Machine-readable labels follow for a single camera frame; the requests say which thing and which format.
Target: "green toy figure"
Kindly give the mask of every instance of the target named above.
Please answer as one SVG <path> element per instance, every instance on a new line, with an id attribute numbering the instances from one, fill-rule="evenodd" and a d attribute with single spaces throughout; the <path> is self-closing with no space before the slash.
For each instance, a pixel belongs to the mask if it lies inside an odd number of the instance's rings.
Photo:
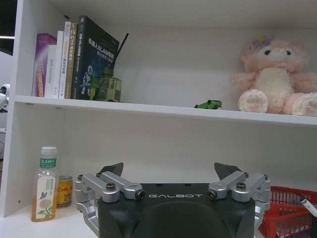
<path id="1" fill-rule="evenodd" d="M 195 105 L 195 108 L 201 108 L 201 109 L 218 109 L 222 108 L 222 102 L 218 100 L 208 100 L 205 103 Z"/>

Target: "white label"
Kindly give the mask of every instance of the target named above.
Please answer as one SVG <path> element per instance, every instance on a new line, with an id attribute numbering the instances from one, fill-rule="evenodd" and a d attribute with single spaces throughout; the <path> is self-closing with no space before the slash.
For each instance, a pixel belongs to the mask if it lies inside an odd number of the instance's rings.
<path id="1" fill-rule="evenodd" d="M 52 216 L 54 200 L 55 178 L 43 176 L 38 179 L 36 198 L 36 219 Z"/>

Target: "bottle cap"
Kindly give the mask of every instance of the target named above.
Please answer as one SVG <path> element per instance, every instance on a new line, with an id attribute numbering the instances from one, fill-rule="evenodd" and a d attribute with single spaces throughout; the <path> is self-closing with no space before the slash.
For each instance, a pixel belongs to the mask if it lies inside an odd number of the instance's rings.
<path id="1" fill-rule="evenodd" d="M 44 146 L 41 149 L 42 155 L 55 155 L 57 154 L 57 148 L 55 146 Z"/>

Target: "silver linkage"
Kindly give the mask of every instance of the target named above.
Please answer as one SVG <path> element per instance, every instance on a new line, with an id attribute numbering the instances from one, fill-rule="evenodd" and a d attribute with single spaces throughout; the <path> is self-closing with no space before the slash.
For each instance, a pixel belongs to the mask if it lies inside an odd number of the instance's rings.
<path id="1" fill-rule="evenodd" d="M 127 199 L 142 199 L 145 196 L 139 183 L 129 182 L 111 172 L 80 175 L 75 182 L 76 208 L 81 211 L 88 227 L 99 236 L 98 218 L 90 201 L 102 198 L 106 203 L 116 202 L 122 192 Z"/>
<path id="2" fill-rule="evenodd" d="M 249 177 L 247 173 L 235 171 L 219 182 L 209 184 L 209 197 L 212 200 L 224 199 L 227 192 L 232 190 L 232 199 L 237 202 L 249 202 L 254 199 L 255 230 L 262 221 L 264 212 L 269 210 L 271 183 L 267 175 L 254 174 Z"/>

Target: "stuffed animal ear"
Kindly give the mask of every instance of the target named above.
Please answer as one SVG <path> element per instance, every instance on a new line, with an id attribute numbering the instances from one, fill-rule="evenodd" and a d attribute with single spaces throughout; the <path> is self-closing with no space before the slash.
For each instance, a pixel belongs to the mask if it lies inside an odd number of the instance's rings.
<path id="1" fill-rule="evenodd" d="M 303 65 L 308 65 L 310 58 L 304 44 L 302 42 L 292 42 L 290 46 L 295 54 L 302 59 Z"/>
<path id="2" fill-rule="evenodd" d="M 245 64 L 253 54 L 252 44 L 249 44 L 241 54 L 241 60 Z"/>

